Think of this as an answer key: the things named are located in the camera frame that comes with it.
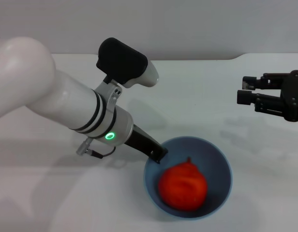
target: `red tomato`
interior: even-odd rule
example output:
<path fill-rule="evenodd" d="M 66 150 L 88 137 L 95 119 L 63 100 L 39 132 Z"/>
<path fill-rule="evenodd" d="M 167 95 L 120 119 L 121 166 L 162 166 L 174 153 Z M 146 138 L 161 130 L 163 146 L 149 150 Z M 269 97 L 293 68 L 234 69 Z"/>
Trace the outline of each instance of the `red tomato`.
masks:
<path fill-rule="evenodd" d="M 159 194 L 169 206 L 184 211 L 198 209 L 205 201 L 207 183 L 191 159 L 167 169 L 159 181 Z"/>

